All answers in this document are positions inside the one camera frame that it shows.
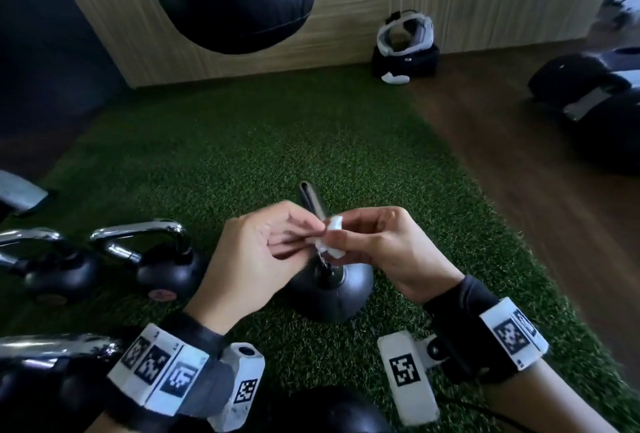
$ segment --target green turf mat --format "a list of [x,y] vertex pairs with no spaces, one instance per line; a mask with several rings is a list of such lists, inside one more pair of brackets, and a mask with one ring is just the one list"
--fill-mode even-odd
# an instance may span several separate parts
[[[212,252],[226,219],[294,200],[302,178],[316,183],[333,212],[405,207],[460,269],[532,317],[551,344],[549,362],[590,404],[617,428],[640,431],[635,394],[529,249],[413,114],[408,92],[375,80],[364,66],[129,94],[41,182],[59,190],[59,199],[4,227],[50,226],[84,242],[97,227],[166,217]],[[103,281],[91,300],[50,309],[28,303],[17,278],[2,277],[2,332],[106,331],[158,320],[170,309],[133,295],[118,269]],[[346,324],[310,323],[276,299],[233,336],[264,353],[265,384],[350,385],[398,425],[376,340],[403,329],[426,337],[428,320],[378,274],[367,307]],[[475,386],[454,387],[438,372],[431,378],[436,392],[479,401]],[[424,430],[494,429],[477,413],[443,406],[439,424]]]

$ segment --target kettlebell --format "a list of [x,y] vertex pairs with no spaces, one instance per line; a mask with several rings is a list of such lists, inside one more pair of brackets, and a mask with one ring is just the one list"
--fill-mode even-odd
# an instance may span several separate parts
[[91,251],[71,245],[60,233],[44,227],[0,233],[0,247],[25,241],[44,241],[51,251],[40,259],[19,259],[0,253],[0,265],[24,278],[24,287],[38,302],[64,305],[89,296],[98,277],[99,259]]
[[[164,234],[171,242],[161,242],[144,253],[123,247],[116,240],[140,234]],[[96,249],[124,260],[136,270],[136,280],[147,296],[157,302],[190,298],[207,269],[205,256],[191,246],[185,228],[175,220],[155,219],[93,231],[89,240]]]

